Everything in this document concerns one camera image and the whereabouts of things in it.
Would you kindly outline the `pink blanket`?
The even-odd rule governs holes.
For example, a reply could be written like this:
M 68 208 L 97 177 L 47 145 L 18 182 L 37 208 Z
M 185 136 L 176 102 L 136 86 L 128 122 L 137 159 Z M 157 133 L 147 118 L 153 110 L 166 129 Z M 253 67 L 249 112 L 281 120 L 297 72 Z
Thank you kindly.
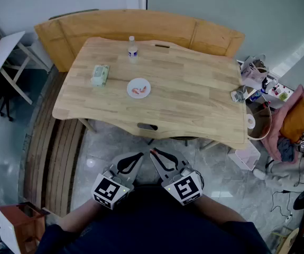
M 296 106 L 297 102 L 301 99 L 304 101 L 304 87 L 300 84 L 297 89 L 291 94 L 288 100 L 279 109 L 276 109 L 272 115 L 270 130 L 261 142 L 273 160 L 282 161 L 281 154 L 277 148 L 280 129 L 283 125 L 283 121 L 286 115 L 292 108 Z

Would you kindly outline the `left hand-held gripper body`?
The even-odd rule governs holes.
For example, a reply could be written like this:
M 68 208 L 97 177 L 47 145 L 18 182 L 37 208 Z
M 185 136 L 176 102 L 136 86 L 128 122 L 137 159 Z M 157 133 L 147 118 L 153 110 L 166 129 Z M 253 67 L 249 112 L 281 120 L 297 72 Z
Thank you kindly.
M 105 167 L 104 171 L 98 174 L 91 188 L 91 195 L 95 201 L 113 210 L 116 205 L 128 197 L 129 193 L 134 189 L 133 184 L 142 165 L 144 153 L 129 174 L 118 173 L 117 163 L 123 158 L 132 156 L 134 153 L 138 152 L 129 152 L 116 156 Z

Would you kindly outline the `white plastic storage box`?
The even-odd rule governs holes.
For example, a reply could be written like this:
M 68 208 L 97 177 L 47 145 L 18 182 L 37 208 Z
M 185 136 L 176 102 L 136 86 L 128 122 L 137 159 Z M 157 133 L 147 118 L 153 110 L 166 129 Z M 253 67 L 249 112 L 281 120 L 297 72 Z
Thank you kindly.
M 261 154 L 251 141 L 248 141 L 245 149 L 230 149 L 229 158 L 242 170 L 252 171 Z

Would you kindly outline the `green wet wipes pack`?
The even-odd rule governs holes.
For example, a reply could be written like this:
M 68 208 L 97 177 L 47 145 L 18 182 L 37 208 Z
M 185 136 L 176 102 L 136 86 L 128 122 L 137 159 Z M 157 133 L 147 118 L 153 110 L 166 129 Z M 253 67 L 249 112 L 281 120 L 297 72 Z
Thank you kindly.
M 90 83 L 96 87 L 104 87 L 106 85 L 109 69 L 109 65 L 95 65 Z

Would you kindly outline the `large orange wooden bench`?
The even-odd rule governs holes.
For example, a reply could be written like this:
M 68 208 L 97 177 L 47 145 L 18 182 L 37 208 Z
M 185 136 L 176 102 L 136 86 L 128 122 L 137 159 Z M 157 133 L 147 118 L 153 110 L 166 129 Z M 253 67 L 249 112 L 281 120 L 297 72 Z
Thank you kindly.
M 194 17 L 150 10 L 91 10 L 50 19 L 34 27 L 60 72 L 68 72 L 88 38 L 159 40 L 210 55 L 233 57 L 242 32 Z

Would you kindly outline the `small blue label bottle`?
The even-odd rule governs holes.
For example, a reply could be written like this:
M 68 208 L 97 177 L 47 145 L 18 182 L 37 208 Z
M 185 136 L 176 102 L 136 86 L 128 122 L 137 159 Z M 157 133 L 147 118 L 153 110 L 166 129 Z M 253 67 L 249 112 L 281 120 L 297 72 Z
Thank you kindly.
M 255 102 L 258 98 L 260 98 L 265 93 L 265 89 L 261 88 L 255 91 L 248 99 L 251 102 Z

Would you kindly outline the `person's dark blue shirt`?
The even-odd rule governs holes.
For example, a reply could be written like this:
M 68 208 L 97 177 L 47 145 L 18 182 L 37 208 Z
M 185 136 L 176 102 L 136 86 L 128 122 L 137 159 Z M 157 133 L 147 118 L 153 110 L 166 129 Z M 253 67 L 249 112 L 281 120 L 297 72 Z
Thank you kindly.
M 35 254 L 271 254 L 252 222 L 217 224 L 165 189 L 141 186 L 80 233 L 52 224 Z

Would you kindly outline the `white cluttered low shelf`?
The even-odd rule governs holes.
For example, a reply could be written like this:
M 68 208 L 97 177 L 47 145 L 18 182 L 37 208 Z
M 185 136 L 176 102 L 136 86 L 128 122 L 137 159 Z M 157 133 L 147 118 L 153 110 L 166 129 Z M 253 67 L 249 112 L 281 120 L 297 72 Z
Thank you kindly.
M 279 109 L 294 92 L 294 90 L 279 83 L 278 80 L 271 75 L 267 75 L 260 83 L 251 78 L 245 78 L 243 80 L 243 84 L 253 89 L 249 92 L 250 95 L 255 93 L 257 90 L 260 90 L 262 88 L 262 84 L 266 84 L 266 92 L 263 93 L 257 101 L 265 100 L 270 102 L 270 108 L 272 110 Z

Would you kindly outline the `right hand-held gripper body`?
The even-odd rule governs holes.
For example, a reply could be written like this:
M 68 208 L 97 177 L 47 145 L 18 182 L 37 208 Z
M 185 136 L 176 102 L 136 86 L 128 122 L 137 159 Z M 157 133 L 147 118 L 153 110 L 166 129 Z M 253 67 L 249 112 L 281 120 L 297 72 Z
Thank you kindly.
M 163 164 L 167 168 L 172 169 L 171 172 L 167 172 L 158 165 L 157 161 L 150 154 L 150 158 L 162 180 L 161 186 L 181 205 L 187 205 L 201 197 L 204 188 L 204 180 L 201 173 L 192 168 L 181 152 L 172 149 L 157 149 L 178 158 L 178 166 L 175 169 L 175 164 L 172 161 L 157 153 Z

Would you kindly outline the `person's left forearm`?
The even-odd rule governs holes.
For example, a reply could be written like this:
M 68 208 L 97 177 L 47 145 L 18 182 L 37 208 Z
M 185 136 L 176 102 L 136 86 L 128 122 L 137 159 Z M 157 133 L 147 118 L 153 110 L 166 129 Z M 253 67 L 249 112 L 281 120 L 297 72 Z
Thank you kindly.
M 66 232 L 80 233 L 102 211 L 104 206 L 93 199 L 68 213 L 58 221 L 58 226 Z

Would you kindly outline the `white plate with food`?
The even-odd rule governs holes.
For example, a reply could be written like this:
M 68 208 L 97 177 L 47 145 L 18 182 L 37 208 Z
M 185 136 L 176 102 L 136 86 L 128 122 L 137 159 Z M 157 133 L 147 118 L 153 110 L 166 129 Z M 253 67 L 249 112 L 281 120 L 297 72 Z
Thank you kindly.
M 147 87 L 147 90 L 144 94 L 136 95 L 132 93 L 133 88 L 143 88 L 144 86 Z M 127 93 L 131 98 L 134 99 L 142 99 L 145 98 L 149 95 L 151 91 L 151 85 L 150 83 L 144 79 L 144 78 L 135 78 L 132 79 L 128 84 L 127 84 Z

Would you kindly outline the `clear plastic water bottle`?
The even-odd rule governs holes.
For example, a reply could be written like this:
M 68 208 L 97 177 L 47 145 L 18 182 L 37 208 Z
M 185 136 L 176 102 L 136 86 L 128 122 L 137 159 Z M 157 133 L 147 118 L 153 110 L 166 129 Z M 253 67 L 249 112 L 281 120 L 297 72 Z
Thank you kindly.
M 138 48 L 134 36 L 129 36 L 128 57 L 132 63 L 136 63 L 138 60 Z

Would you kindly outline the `red-brown wooden stool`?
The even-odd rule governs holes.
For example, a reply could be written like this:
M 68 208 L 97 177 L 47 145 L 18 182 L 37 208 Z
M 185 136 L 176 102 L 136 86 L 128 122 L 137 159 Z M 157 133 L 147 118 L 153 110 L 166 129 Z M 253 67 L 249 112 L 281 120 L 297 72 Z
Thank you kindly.
M 0 237 L 14 254 L 35 254 L 49 212 L 30 202 L 0 206 Z

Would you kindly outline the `white board wooden trestle table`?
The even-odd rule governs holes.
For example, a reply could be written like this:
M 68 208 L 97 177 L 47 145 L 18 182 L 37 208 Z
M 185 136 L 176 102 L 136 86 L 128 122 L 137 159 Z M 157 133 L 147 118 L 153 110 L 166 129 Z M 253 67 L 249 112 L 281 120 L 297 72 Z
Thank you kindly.
M 43 61 L 38 58 L 33 52 L 31 52 L 27 47 L 25 47 L 21 43 L 21 39 L 25 35 L 25 31 L 17 32 L 10 34 L 8 36 L 2 37 L 0 39 L 0 73 L 6 79 L 6 81 L 22 96 L 30 105 L 32 105 L 33 101 L 23 92 L 18 85 L 16 84 L 23 70 L 27 66 L 30 60 L 33 60 L 41 69 L 45 70 L 49 73 L 50 69 L 47 67 Z M 8 73 L 3 68 L 6 63 L 7 58 L 13 51 L 13 49 L 18 46 L 20 50 L 22 50 L 26 54 L 26 58 L 21 66 L 13 66 L 11 68 L 17 69 L 17 73 L 14 78 L 11 78 Z

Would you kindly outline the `person's right forearm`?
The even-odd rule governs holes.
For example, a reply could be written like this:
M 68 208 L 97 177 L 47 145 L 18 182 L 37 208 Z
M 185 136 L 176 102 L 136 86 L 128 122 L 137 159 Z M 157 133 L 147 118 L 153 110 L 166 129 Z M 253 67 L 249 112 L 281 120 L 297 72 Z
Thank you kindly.
M 217 224 L 224 224 L 226 222 L 246 222 L 246 220 L 233 209 L 216 202 L 206 195 L 202 195 L 200 198 L 196 199 L 194 205 L 203 215 Z

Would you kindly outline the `wooden slatted panel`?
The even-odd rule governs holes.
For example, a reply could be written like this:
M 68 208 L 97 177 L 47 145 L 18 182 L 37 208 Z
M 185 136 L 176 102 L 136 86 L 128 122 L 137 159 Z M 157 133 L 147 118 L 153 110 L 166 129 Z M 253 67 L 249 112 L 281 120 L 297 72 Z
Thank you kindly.
M 25 156 L 23 196 L 40 208 L 65 216 L 70 212 L 76 165 L 85 133 L 78 120 L 58 120 L 52 111 L 65 73 L 53 73 L 34 116 Z

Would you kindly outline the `round wooden hoop basket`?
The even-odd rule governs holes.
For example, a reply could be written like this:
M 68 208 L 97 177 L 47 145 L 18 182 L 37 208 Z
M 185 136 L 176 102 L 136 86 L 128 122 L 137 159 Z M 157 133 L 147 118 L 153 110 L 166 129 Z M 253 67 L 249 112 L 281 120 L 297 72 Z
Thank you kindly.
M 269 107 L 253 112 L 250 105 L 246 105 L 246 114 L 252 114 L 256 121 L 254 129 L 250 130 L 247 128 L 248 138 L 250 140 L 264 139 L 269 134 L 272 124 L 272 115 Z

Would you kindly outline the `white paper bag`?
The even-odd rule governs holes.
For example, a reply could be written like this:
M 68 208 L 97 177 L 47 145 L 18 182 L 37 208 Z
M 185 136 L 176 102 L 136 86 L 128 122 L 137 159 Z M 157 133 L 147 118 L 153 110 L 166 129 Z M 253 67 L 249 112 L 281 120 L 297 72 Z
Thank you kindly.
M 270 73 L 265 65 L 266 55 L 249 56 L 241 65 L 242 84 L 255 90 L 262 88 L 262 82 Z

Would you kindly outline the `crumpled grey pouch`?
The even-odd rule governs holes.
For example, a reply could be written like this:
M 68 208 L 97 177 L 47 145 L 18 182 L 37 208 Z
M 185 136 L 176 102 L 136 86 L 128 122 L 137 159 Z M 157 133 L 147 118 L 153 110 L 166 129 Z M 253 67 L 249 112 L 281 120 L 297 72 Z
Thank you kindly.
M 233 102 L 244 102 L 248 97 L 246 85 L 240 86 L 237 90 L 230 92 Z

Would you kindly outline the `orange cushion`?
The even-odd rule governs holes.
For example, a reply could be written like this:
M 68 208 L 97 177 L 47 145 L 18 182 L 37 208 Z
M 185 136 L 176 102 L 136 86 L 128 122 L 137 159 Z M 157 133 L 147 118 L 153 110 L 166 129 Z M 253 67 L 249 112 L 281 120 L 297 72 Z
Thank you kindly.
M 298 142 L 304 133 L 304 99 L 301 98 L 286 115 L 280 133 L 291 142 Z

